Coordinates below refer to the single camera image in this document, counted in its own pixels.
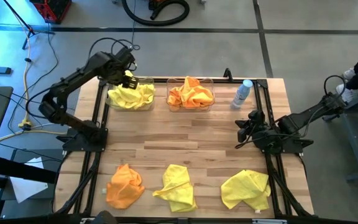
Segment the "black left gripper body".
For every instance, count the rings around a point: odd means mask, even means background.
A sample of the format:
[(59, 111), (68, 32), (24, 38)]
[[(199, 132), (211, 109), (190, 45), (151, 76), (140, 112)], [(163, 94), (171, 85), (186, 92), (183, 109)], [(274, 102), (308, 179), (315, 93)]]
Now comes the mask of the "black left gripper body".
[(118, 70), (115, 70), (110, 76), (110, 84), (115, 86), (122, 86), (123, 88), (130, 88), (135, 90), (138, 86), (138, 83), (139, 79), (130, 69), (119, 68)]

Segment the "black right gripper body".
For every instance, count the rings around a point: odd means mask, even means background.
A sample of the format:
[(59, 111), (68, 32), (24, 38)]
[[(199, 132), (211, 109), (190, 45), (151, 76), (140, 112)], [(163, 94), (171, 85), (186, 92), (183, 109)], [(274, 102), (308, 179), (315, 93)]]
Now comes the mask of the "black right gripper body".
[(248, 127), (246, 135), (250, 137), (252, 134), (266, 130), (265, 114), (262, 110), (253, 110), (248, 114)]

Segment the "clear plastic water bottle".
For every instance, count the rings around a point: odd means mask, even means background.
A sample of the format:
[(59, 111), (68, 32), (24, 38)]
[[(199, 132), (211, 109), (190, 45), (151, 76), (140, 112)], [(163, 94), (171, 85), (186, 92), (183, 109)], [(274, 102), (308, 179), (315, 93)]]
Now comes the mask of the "clear plastic water bottle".
[(246, 98), (249, 96), (250, 90), (253, 87), (253, 82), (251, 80), (243, 80), (242, 84), (236, 91), (236, 94), (231, 102), (231, 108), (238, 110), (244, 104)]

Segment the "clear plastic basket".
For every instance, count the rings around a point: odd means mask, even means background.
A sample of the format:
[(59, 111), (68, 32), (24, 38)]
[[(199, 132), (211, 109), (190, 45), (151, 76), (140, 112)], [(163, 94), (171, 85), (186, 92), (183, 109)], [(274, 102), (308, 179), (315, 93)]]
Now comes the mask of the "clear plastic basket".
[(135, 89), (109, 85), (106, 104), (118, 111), (148, 111), (154, 106), (152, 78), (140, 78)]
[(195, 113), (195, 112), (200, 112), (200, 113), (206, 113), (208, 112), (211, 107), (214, 105), (215, 103), (215, 95), (214, 95), (214, 82), (212, 81), (212, 79), (210, 78), (204, 78), (204, 79), (200, 79), (200, 78), (196, 78), (200, 81), (200, 85), (203, 88), (207, 88), (209, 89), (213, 96), (214, 96), (214, 102), (211, 105), (200, 105), (198, 103), (195, 103), (193, 101), (193, 98), (188, 100), (188, 101), (184, 101), (183, 102), (183, 106), (172, 106), (168, 104), (168, 93), (170, 91), (170, 89), (172, 89), (173, 87), (181, 87), (184, 84), (185, 78), (183, 79), (177, 79), (177, 78), (170, 78), (167, 80), (167, 97), (166, 97), (166, 102), (167, 105), (169, 107), (169, 110), (171, 112), (181, 112), (181, 113)]

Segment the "red black crate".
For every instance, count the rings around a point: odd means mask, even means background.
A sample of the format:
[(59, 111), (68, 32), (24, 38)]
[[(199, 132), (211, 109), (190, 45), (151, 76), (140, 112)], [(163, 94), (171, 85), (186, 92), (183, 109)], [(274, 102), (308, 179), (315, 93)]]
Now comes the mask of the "red black crate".
[(72, 0), (29, 0), (45, 23), (61, 24), (66, 16)]

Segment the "black tripod stand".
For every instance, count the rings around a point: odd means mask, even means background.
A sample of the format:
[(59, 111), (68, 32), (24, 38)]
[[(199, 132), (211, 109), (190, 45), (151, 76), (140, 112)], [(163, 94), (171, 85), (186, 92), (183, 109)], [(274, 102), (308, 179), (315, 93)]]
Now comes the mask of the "black tripod stand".
[(25, 42), (22, 45), (22, 50), (25, 50), (25, 48), (29, 45), (29, 39), (30, 37), (37, 35), (37, 34), (47, 34), (47, 35), (55, 35), (54, 32), (50, 30), (50, 28), (47, 29), (47, 31), (44, 30), (34, 30), (28, 23), (26, 23), (23, 18), (17, 13), (17, 11), (8, 3), (7, 0), (3, 0), (5, 5), (9, 8), (9, 10), (13, 13), (14, 17), (19, 22), (19, 25), (22, 27), (24, 33), (25, 33)]

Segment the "black desk beam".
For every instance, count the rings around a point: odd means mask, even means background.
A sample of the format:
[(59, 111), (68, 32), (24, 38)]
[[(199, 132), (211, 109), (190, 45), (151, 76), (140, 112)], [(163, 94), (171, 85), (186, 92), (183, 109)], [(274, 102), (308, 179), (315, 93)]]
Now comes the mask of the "black desk beam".
[(0, 157), (0, 175), (54, 184), (56, 174), (51, 170), (21, 164)]

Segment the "white paper sheet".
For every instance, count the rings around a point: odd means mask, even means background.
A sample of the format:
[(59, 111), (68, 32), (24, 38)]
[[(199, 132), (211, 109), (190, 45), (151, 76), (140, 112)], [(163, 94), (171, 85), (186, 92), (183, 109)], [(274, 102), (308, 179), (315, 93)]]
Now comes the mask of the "white paper sheet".
[(11, 181), (17, 203), (21, 203), (29, 197), (48, 189), (48, 184), (44, 182), (37, 182), (18, 177), (10, 177), (9, 179)]

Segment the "black metal table frame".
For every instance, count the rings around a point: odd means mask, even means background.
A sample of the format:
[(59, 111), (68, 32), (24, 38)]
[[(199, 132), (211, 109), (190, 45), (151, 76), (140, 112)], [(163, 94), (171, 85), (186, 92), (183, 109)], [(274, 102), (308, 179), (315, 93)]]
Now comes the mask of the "black metal table frame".
[[(265, 157), (253, 145), (236, 149), (235, 120), (246, 119), (256, 108), (279, 118), (290, 113), (285, 83), (281, 78), (267, 78), (270, 101), (256, 101), (250, 94), (237, 111), (230, 107), (238, 83), (220, 78), (214, 81), (215, 103), (206, 113), (171, 112), (166, 102), (167, 79), (155, 79), (155, 101), (150, 111), (109, 110), (106, 120), (108, 140), (101, 155), (91, 214), (106, 210), (119, 222), (171, 222), (174, 224), (220, 219), (249, 221), (272, 218), (273, 210), (256, 214), (245, 203), (228, 209), (221, 201), (220, 186), (230, 176), (244, 169), (266, 172)], [(145, 187), (141, 197), (125, 210), (106, 203), (103, 190), (117, 167), (129, 164), (142, 177)], [(163, 186), (162, 176), (170, 164), (187, 167), (198, 208), (192, 212), (173, 213), (167, 201), (152, 193)]]

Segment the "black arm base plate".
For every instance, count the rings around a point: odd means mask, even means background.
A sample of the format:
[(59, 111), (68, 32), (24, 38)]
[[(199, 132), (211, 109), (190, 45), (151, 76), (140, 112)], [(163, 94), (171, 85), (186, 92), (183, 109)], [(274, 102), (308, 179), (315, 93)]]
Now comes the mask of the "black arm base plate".
[(108, 129), (100, 129), (91, 137), (69, 128), (66, 134), (56, 138), (63, 143), (64, 151), (102, 152), (106, 148)]
[(311, 139), (299, 136), (276, 133), (274, 130), (259, 131), (253, 135), (254, 144), (264, 153), (301, 154), (303, 149), (314, 143)]

